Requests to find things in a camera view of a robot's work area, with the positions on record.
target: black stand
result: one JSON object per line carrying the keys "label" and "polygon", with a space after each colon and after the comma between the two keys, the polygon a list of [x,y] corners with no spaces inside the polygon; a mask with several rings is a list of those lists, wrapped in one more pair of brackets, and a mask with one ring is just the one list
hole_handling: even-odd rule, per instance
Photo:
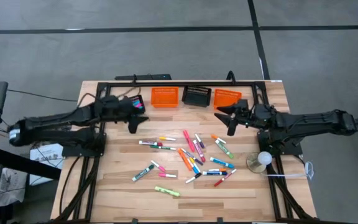
{"label": "black stand", "polygon": [[3,150],[0,150],[0,165],[53,180],[60,177],[60,169]]}

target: marker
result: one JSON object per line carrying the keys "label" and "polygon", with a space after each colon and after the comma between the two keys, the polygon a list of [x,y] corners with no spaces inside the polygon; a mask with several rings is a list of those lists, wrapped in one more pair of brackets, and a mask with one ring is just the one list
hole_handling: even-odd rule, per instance
{"label": "marker", "polygon": [[156,163],[156,162],[152,161],[152,164],[154,164],[157,168],[159,168],[159,169],[160,169],[160,171],[162,171],[162,172],[166,172],[166,170],[164,169],[164,167],[160,166],[158,163]]}
{"label": "marker", "polygon": [[218,186],[221,182],[224,182],[228,177],[230,177],[237,169],[232,170],[228,175],[225,175],[222,179],[214,184],[214,186]]}
{"label": "marker", "polygon": [[214,135],[214,134],[212,134],[212,135],[211,135],[211,137],[212,137],[212,138],[214,138],[214,139],[216,139],[216,140],[219,140],[219,141],[223,142],[224,144],[226,144],[226,142],[225,142],[225,141],[223,141],[223,139],[221,139],[221,138],[217,137],[217,136],[216,136],[216,135]]}
{"label": "marker", "polygon": [[226,155],[230,157],[230,159],[233,159],[233,154],[231,154],[231,152],[229,152],[229,150],[226,149],[226,147],[224,147],[219,140],[216,140],[215,143],[222,149],[222,151],[224,151],[224,153],[226,153]]}
{"label": "marker", "polygon": [[153,149],[168,149],[168,150],[176,150],[174,147],[168,147],[168,146],[150,146]]}
{"label": "marker", "polygon": [[197,178],[200,177],[200,176],[201,176],[201,173],[196,174],[194,177],[192,177],[192,178],[186,180],[186,184],[190,183],[191,181],[197,179]]}
{"label": "marker", "polygon": [[199,161],[195,156],[191,155],[190,152],[180,148],[184,153],[186,153],[187,156],[193,158],[196,162],[198,162],[199,165],[204,165],[201,161]]}
{"label": "marker", "polygon": [[203,175],[227,175],[227,172],[203,171]]}
{"label": "marker", "polygon": [[162,192],[162,193],[170,194],[170,195],[175,196],[175,197],[180,196],[179,192],[174,192],[173,190],[168,190],[168,189],[165,189],[165,188],[162,188],[162,187],[159,187],[159,186],[155,186],[154,190]]}
{"label": "marker", "polygon": [[193,141],[193,144],[194,144],[194,147],[196,148],[196,150],[197,150],[197,152],[198,152],[198,155],[200,156],[201,160],[202,160],[203,162],[205,162],[204,154],[203,154],[202,150],[200,149],[200,147],[198,147],[197,141],[194,140],[194,141]]}
{"label": "marker", "polygon": [[196,136],[196,138],[197,138],[198,142],[200,143],[200,146],[204,149],[204,148],[205,148],[205,146],[204,146],[204,143],[202,142],[202,140],[200,139],[200,137],[198,137],[198,135],[197,135],[197,134],[194,134],[194,135]]}
{"label": "marker", "polygon": [[226,168],[209,169],[208,171],[227,171],[227,169]]}
{"label": "marker", "polygon": [[154,168],[154,165],[149,165],[148,168],[142,170],[142,172],[140,172],[139,174],[137,174],[134,178],[132,178],[132,180],[135,182],[137,180],[139,180],[141,177],[143,177],[144,175],[146,175],[146,173],[150,172],[150,170],[152,170]]}
{"label": "marker", "polygon": [[193,158],[190,158],[190,161],[193,163],[194,167],[197,169],[197,173],[201,172],[201,170],[198,168],[196,162],[194,161]]}
{"label": "marker", "polygon": [[234,165],[233,165],[233,164],[229,164],[229,163],[224,162],[224,161],[222,161],[222,160],[220,160],[220,159],[217,159],[217,158],[211,157],[209,160],[212,161],[212,162],[215,162],[215,163],[217,163],[217,164],[221,164],[222,166],[226,166],[226,167],[228,167],[228,168],[230,168],[230,169],[233,169],[233,168],[234,168]]}
{"label": "marker", "polygon": [[150,141],[139,141],[139,144],[146,144],[149,146],[162,146],[160,142],[150,142]]}
{"label": "marker", "polygon": [[190,163],[191,168],[193,169],[194,173],[195,173],[195,174],[198,174],[199,172],[198,172],[197,168],[196,168],[196,167],[194,166],[194,164],[189,160],[189,158],[187,159],[187,161]]}
{"label": "marker", "polygon": [[167,138],[167,137],[159,137],[160,140],[167,140],[167,141],[176,141],[174,138]]}
{"label": "marker", "polygon": [[185,162],[185,165],[187,166],[187,169],[191,170],[191,165],[190,165],[189,161],[187,160],[186,156],[184,155],[183,151],[177,150],[177,152],[179,153],[181,159],[183,159],[183,162]]}
{"label": "marker", "polygon": [[165,173],[159,173],[158,174],[160,177],[176,177],[176,175],[173,174],[165,174]]}
{"label": "marker", "polygon": [[190,147],[191,151],[192,151],[192,152],[194,152],[194,151],[195,151],[195,149],[194,149],[194,145],[193,145],[193,143],[192,143],[192,142],[191,142],[191,140],[190,140],[189,133],[187,133],[187,131],[186,131],[186,130],[183,130],[183,134],[185,135],[185,138],[186,138],[187,144],[189,145],[189,147]]}

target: orange basket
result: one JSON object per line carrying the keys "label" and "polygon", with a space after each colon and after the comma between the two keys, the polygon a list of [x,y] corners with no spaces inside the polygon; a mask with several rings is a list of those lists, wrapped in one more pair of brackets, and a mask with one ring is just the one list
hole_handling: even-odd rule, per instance
{"label": "orange basket", "polygon": [[172,108],[178,106],[178,87],[152,88],[152,105],[155,108]]}
{"label": "orange basket", "polygon": [[214,109],[218,106],[230,106],[241,99],[242,93],[230,90],[215,89]]}

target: black basket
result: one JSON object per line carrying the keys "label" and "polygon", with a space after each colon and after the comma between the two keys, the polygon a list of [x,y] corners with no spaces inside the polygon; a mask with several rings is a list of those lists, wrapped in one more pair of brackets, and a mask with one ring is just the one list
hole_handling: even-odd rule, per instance
{"label": "black basket", "polygon": [[146,112],[146,107],[144,106],[142,95],[132,96],[132,97],[129,97],[129,99],[132,100],[134,106],[138,107],[142,113]]}
{"label": "black basket", "polygon": [[209,106],[212,89],[200,86],[185,86],[181,101],[187,105]]}

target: pink marker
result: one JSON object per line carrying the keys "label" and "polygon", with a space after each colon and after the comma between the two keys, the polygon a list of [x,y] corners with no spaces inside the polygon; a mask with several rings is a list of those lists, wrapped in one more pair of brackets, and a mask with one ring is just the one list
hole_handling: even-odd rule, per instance
{"label": "pink marker", "polygon": [[156,162],[152,161],[152,164],[154,164],[156,167],[158,167],[160,169],[160,171],[162,172],[166,172],[166,170],[164,169],[164,167],[158,165]]}
{"label": "pink marker", "polygon": [[176,177],[176,175],[173,175],[173,174],[166,174],[166,173],[159,173],[158,174],[160,177],[173,177],[173,178],[175,178]]}
{"label": "pink marker", "polygon": [[186,130],[183,130],[183,134],[185,135],[185,138],[186,138],[187,144],[189,145],[189,147],[190,147],[191,151],[192,151],[192,152],[194,152],[194,151],[195,151],[195,149],[194,149],[194,145],[193,145],[193,143],[191,143],[191,139],[190,139],[190,137],[189,137],[189,133],[187,133],[187,131],[186,131]]}
{"label": "pink marker", "polygon": [[200,147],[198,146],[197,140],[194,140],[193,144],[196,147],[196,150],[197,150],[198,154],[200,155],[201,161],[205,162],[204,154],[203,154],[202,150],[200,149]]}

